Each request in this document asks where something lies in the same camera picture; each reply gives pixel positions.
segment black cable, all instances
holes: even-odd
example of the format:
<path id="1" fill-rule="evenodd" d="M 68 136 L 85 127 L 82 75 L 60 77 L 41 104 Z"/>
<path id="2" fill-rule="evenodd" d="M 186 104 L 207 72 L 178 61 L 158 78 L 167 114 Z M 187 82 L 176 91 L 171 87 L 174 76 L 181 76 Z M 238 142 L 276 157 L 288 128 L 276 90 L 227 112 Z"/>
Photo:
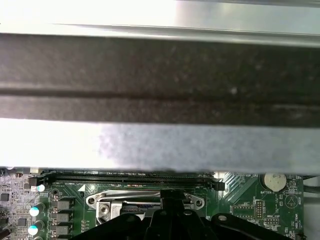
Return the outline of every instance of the black cable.
<path id="1" fill-rule="evenodd" d="M 320 194 L 320 186 L 303 185 L 303 191 L 306 193 Z"/>

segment chip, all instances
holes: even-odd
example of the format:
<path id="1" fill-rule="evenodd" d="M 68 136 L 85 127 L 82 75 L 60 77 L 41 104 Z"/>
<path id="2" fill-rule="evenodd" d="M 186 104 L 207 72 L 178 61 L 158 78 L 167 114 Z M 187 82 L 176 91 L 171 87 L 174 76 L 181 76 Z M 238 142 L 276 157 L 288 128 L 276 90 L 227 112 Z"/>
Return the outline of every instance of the chip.
<path id="1" fill-rule="evenodd" d="M 70 202 L 67 200 L 53 201 L 51 206 L 58 208 L 58 210 L 68 210 L 70 209 Z"/>
<path id="2" fill-rule="evenodd" d="M 18 226 L 19 226 L 19 227 L 25 227 L 25 226 L 27 226 L 27 219 L 26 219 L 26 218 L 19 218 L 19 219 L 18 219 Z"/>
<path id="3" fill-rule="evenodd" d="M 9 193 L 1 193 L 0 201 L 1 202 L 8 202 L 9 201 Z"/>
<path id="4" fill-rule="evenodd" d="M 56 226 L 55 234 L 68 235 L 69 234 L 69 227 L 68 226 Z"/>
<path id="5" fill-rule="evenodd" d="M 30 184 L 29 183 L 25 183 L 23 185 L 23 189 L 30 189 Z"/>
<path id="6" fill-rule="evenodd" d="M 1 218 L 0 219 L 0 226 L 5 226 L 9 222 L 9 218 Z"/>
<path id="7" fill-rule="evenodd" d="M 68 213 L 58 213 L 56 216 L 56 221 L 63 223 L 63 222 L 69 222 L 69 214 Z"/>

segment screw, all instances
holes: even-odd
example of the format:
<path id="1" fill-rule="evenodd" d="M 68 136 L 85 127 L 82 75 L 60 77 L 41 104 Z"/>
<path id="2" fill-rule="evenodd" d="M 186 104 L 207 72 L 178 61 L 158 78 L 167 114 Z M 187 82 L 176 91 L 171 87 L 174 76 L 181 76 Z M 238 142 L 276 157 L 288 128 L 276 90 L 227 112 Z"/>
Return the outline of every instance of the screw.
<path id="1" fill-rule="evenodd" d="M 184 214 L 184 215 L 187 215 L 187 216 L 190 216 L 190 215 L 192 215 L 192 211 L 190 211 L 190 210 L 185 210 L 185 211 L 183 212 L 183 214 Z"/>
<path id="2" fill-rule="evenodd" d="M 198 201 L 195 202 L 195 205 L 196 205 L 197 207 L 201 207 L 201 206 L 202 206 L 202 202 L 198 200 Z"/>
<path id="3" fill-rule="evenodd" d="M 110 210 L 110 208 L 109 208 L 109 206 L 108 205 L 106 205 L 106 204 L 103 204 L 101 207 L 100 207 L 100 211 L 101 211 L 101 213 L 102 214 L 107 214 L 107 213 L 109 213 L 109 210 Z"/>
<path id="4" fill-rule="evenodd" d="M 95 199 L 94 199 L 94 198 L 92 198 L 92 197 L 91 197 L 91 198 L 89 198 L 88 203 L 89 203 L 89 204 L 94 204 L 94 203 L 95 203 Z"/>
<path id="5" fill-rule="evenodd" d="M 226 216 L 220 215 L 220 216 L 218 216 L 218 219 L 220 221 L 227 221 L 228 218 Z"/>

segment motherboard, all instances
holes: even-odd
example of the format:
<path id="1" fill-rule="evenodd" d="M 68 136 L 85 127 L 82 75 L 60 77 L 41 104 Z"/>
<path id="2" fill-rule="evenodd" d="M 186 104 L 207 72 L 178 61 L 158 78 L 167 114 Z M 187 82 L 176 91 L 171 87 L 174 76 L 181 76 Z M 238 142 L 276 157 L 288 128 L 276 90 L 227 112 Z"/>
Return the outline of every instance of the motherboard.
<path id="1" fill-rule="evenodd" d="M 160 208 L 160 190 L 208 220 L 228 213 L 294 240 L 303 236 L 303 179 L 231 172 L 2 169 L 0 239 L 67 240 L 121 214 Z"/>

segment shiny metal sheet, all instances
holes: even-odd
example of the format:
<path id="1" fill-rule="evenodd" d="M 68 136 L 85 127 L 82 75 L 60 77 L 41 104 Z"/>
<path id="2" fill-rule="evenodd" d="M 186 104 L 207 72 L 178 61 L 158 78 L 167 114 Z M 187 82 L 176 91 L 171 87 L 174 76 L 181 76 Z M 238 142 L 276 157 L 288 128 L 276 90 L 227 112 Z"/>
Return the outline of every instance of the shiny metal sheet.
<path id="1" fill-rule="evenodd" d="M 265 35 L 253 35 L 252 39 L 239 33 L 318 36 L 319 21 L 320 8 L 314 6 L 193 0 L 57 0 L 52 4 L 40 0 L 7 0 L 0 8 L 0 33 L 251 40 L 262 44 L 290 44 L 290 40 L 288 37 L 270 39 Z M 233 35 L 221 36 L 226 32 Z M 303 41 L 308 43 L 307 39 L 300 39 L 294 45 L 303 45 Z"/>
<path id="2" fill-rule="evenodd" d="M 320 129 L 0 119 L 0 165 L 318 174 Z"/>

